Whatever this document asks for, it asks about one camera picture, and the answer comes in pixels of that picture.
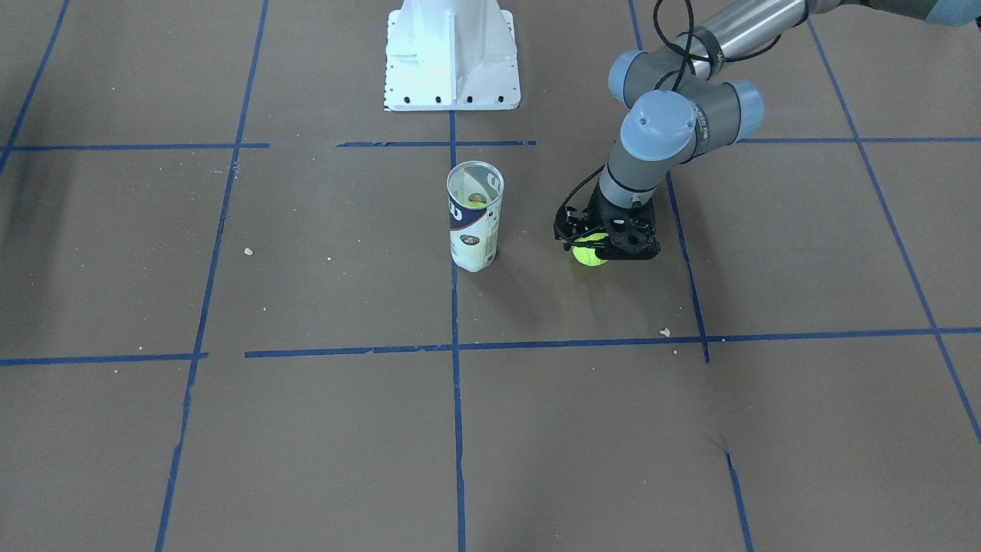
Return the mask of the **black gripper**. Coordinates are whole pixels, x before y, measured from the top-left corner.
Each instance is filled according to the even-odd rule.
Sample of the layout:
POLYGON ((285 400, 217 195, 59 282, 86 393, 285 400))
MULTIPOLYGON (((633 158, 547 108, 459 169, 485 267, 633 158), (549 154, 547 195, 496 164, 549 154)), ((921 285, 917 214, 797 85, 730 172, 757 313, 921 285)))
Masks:
POLYGON ((621 207, 610 202, 602 189, 594 188, 586 211, 557 209, 555 213, 553 235, 564 248, 585 244, 586 238, 595 233, 595 229, 606 234, 600 240, 598 249, 658 248, 653 199, 621 207))

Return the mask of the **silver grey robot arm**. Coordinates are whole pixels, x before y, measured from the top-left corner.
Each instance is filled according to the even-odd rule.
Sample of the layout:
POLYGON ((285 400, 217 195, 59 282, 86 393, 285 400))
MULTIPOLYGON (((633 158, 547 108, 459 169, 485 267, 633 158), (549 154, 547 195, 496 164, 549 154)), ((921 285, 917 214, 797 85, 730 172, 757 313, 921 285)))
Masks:
POLYGON ((562 202, 553 234, 565 251, 599 261, 648 261, 659 254, 655 195, 676 166, 753 135, 765 104, 745 80, 716 83, 728 65, 767 51, 789 29, 838 1, 737 1, 698 24, 689 21, 655 51, 627 51, 609 72, 609 90, 627 114, 609 157, 586 178, 584 209, 562 202))

